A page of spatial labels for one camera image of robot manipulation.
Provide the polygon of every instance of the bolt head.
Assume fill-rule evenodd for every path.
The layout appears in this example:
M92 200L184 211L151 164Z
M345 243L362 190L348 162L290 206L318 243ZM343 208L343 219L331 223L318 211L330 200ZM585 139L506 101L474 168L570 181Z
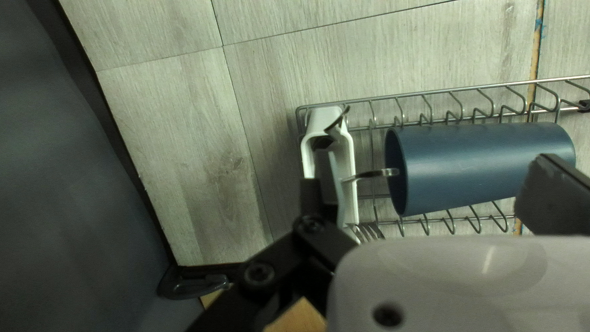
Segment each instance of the bolt head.
M263 286L274 279L273 267L264 262L252 262L244 271L244 280L252 286Z

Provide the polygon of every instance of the white robot part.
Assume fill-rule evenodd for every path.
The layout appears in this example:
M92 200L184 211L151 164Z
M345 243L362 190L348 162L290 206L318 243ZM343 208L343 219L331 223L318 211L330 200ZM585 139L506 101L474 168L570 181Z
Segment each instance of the white robot part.
M329 332L590 331L588 237L384 240L340 262Z

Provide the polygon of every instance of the grout line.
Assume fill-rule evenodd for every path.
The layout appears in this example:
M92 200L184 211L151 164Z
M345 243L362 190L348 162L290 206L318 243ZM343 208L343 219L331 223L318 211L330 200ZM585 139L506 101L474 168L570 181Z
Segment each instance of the grout line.
M248 142L248 136L246 134L246 128L244 127L244 117L242 116L242 111L240 110L240 104L238 104L238 96L235 94L234 88L234 80L231 77L230 67L227 64L227 56L225 55L225 47L223 46L223 35L221 34L221 29L219 28L219 20L217 20L217 12L215 11L215 5L213 4L213 0L211 0L211 8L213 8L213 14L215 15L215 22L217 23L217 30L219 31L219 38L221 39L221 50L223 51L223 57L225 60L225 66L227 68L227 73L230 76L230 84L231 90L234 92L234 99L235 105L238 106L238 113L240 114L240 121L242 122L242 130L244 131L244 136L246 138L246 145L248 146L248 154L250 155L250 162L252 163L252 170L254 171L254 176L256 178L256 200L258 201L258 208L260 211L261 216L263 215L265 218L262 221L266 221L266 227L263 226L264 236L266 237L265 240L269 243L273 243L275 238L273 235L273 228L270 225L270 219L268 218L268 213L266 206L264 204L264 199L262 197L262 191L260 189L260 181L258 180L258 172L256 172L256 166L254 165L254 157L252 157L252 149L250 148L250 143Z
M273 234L273 228L271 227L270 218L268 218L266 205L264 204L264 198L262 196L262 189L260 187L260 180L258 179L258 172L256 172L256 165L254 163L254 157L252 156L252 149L250 148L250 142L248 141L248 134L246 133L246 128L244 127L244 117L243 117L242 111L240 109L240 104L238 103L238 96L235 94L234 79L231 77L230 67L227 63L227 56L225 55L225 47L221 47L221 49L223 50L225 66L227 67L227 72L230 76L231 90L234 92L235 104L236 104L236 106L238 106L238 113L240 114L240 121L242 122L242 129L244 130L244 136L246 138L246 145L248 146L248 153L250 155L250 162L252 163L252 169L254 170L254 176L256 177L256 185L257 185L256 193L257 193L258 206L261 209L260 214L264 215L264 217L265 217L264 220L266 221L266 227L264 227L265 228L264 233L265 233L265 236L267 237L266 240L270 240L269 243L273 243L275 241L275 237Z
M211 48L206 48L204 50L196 50L196 51L190 51L190 52L187 52L187 53L175 54L175 55L169 56L169 57L156 58L156 59L147 60L147 61L141 61L141 62L137 62L137 63L130 63L130 64L125 64L123 66L117 66L117 67L113 67L113 68L105 68L105 69L98 70L96 72L98 73L98 72L105 71L105 70L111 70L111 69L122 68L122 67L127 67L127 66L134 66L136 64L142 64L142 63L148 63L148 62L152 62L152 61L164 60L164 59L167 59L167 58L174 58L174 57L179 57L179 56L185 56L187 54L192 54L192 53L197 53L197 52L204 52L204 51L214 50L216 48L230 46L230 45L236 45L236 44L241 44L241 43L247 43L249 41L255 41L255 40L260 40L260 39L265 39L265 38L277 37L277 36L280 36L280 35L292 34L294 32L301 32L301 31L313 30L313 29L317 29L317 28L329 27L331 25L337 25L337 24L343 24L343 23L348 23L348 22L354 22L354 21L359 21L361 19L365 19L365 18L378 17L378 16L393 14L393 13L397 13L397 12L409 11L409 10L412 10L412 9L418 9L418 8L423 8L423 7L430 7L430 6L436 6L436 5L446 4L448 2L455 2L455 1L459 1L459 0L446 0L446 1L437 2L435 4L428 4L428 5L416 6L416 7L412 7L412 8L400 9L399 11L384 12L384 13L381 13L381 14L375 14L375 15L371 15L371 16L353 18L353 19L349 19L347 21L341 21L341 22L336 22L336 23L318 25L316 27L305 28L305 29L300 29L300 30L295 30L295 31L289 31L289 32L281 33L281 34L270 35L270 36L265 36L265 37L250 39L250 40L244 40L244 41L239 41L239 42L236 42L236 43L231 43L231 44L225 45L223 43L223 35L221 34L221 30L219 29L219 21L217 20L217 13L215 12L215 7L213 6L213 2L211 0L211 6L213 7L213 13L215 15L215 22L217 23L217 30L219 31L219 38L221 39L221 45L215 46L215 47L211 47Z
M533 34L533 49L530 59L530 80L536 80L539 74L539 57L541 55L541 38L543 37L543 14L545 12L545 0L537 0L537 16L535 18L535 32ZM529 86L527 98L535 99L536 87Z
M152 60L147 60L147 61L141 61L141 62L136 62L136 63L124 64L122 66L117 66L117 67L113 67L113 68L105 68L105 69L97 70L96 72L99 73L101 71L106 71L106 70L111 70L111 69L117 69L117 68L123 68L123 67L128 67L128 66L135 66L137 64L148 63L148 62L152 62L152 61L164 60L164 59L169 59L169 58L174 58L174 57L180 57L180 56L187 56L188 54L199 53L199 52L204 52L204 51L211 51L211 50L214 50L216 48L221 48L221 47L223 47L223 45L215 46L215 47L211 47L211 48L206 48L204 50L196 50L196 51L190 51L190 52L186 52L186 53L180 53L180 54L177 54L177 55L174 55L174 56L169 56L169 57L163 57L163 58L157 58L157 59L152 59Z
M221 29L219 28L219 20L217 19L217 12L215 11L215 5L213 4L213 0L210 1L211 8L213 9L213 16L215 16L215 23L217 24L217 32L219 33L219 40L221 40L221 46L223 46L223 36L221 35Z
M302 32L302 31L313 30L313 29L317 29L317 28L324 28L324 27L329 27L331 25L337 25L337 24L343 24L343 23L348 23L348 22L354 22L354 21L359 21L361 19L365 19L365 18L373 18L373 17L383 16L383 15L389 15L389 14L393 14L393 13L396 13L396 12L405 12L405 11L409 11L409 10L412 10L412 9L418 9L418 8L436 6L436 5L446 4L448 2L454 2L454 1L459 1L459 0L446 0L446 1L437 2L435 4L421 5L421 6L411 7L411 8L400 9L400 10L397 10L397 11L384 12L384 13L375 14L375 15L371 15L371 16L353 18L353 19L348 19L346 21L335 22L335 23L328 23L328 24L324 24L324 25L318 25L316 27L299 29L299 30L294 30L294 31L288 31L288 32L283 32L283 33L276 34L276 35L269 35L269 36L265 36L265 37L258 37L258 38L254 38L254 39L244 40L244 41L238 41L236 43L231 43L231 44L227 44L227 45L224 44L224 46L230 46L230 45L236 45L236 44L241 44L241 43L247 43L249 41L255 41L255 40L260 40L260 39L265 39L265 38L277 37L277 36L286 35L286 34L292 34L294 32Z

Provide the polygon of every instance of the dish rack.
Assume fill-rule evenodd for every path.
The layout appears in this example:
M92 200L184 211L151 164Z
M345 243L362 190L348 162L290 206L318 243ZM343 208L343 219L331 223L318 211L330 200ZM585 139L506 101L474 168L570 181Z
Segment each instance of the dish rack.
M385 132L396 126L552 121L559 122L576 145L584 134L575 130L579 120L590 118L579 116L590 109L589 87L590 75L582 75L300 106L296 119L304 176L313 178L319 169L328 169L339 205L337 222L358 242L420 235L529 234L514 216L514 198L399 217L386 186L385 177L392 174L384 168ZM318 148L327 151L323 158L314 154ZM581 162L590 160L578 158L578 166Z

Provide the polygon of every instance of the white plastic holder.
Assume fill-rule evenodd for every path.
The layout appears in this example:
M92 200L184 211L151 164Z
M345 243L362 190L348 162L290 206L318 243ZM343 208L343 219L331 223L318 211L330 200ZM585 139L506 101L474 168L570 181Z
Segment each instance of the white plastic holder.
M333 143L327 150L338 201L336 224L344 228L348 224L359 223L359 206L356 181L347 180L356 174L356 168L354 143L347 130L346 121L343 120L340 125L326 130L338 120L341 114L342 108L338 106L315 108L310 111L307 131L301 141L301 160L303 162L303 176L315 178L316 164L313 157L312 139L321 136L331 137Z

